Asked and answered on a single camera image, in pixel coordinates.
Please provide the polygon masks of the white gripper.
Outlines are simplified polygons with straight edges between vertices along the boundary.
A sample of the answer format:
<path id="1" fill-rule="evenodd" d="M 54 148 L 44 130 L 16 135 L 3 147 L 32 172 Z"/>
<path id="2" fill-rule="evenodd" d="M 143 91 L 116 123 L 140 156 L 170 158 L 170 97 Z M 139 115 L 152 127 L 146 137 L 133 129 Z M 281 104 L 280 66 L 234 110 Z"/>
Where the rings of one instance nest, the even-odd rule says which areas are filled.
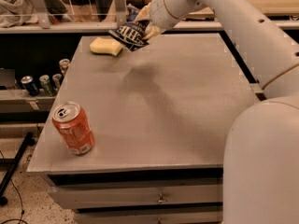
<path id="1" fill-rule="evenodd" d="M 167 11 L 164 0 L 151 0 L 150 4 L 145 5 L 135 17 L 135 21 L 151 19 L 152 22 L 146 27 L 142 40 L 152 39 L 163 32 L 162 29 L 171 29 L 175 21 Z"/>

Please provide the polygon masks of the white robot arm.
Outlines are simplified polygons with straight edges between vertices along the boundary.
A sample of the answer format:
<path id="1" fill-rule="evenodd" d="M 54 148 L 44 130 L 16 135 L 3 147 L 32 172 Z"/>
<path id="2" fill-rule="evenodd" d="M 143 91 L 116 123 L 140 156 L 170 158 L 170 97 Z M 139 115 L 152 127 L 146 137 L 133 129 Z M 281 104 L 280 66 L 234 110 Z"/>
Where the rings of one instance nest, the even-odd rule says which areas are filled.
<path id="1" fill-rule="evenodd" d="M 266 99 L 246 109 L 227 137 L 224 224 L 299 224 L 298 45 L 247 0 L 151 0 L 165 31 L 210 7 Z"/>

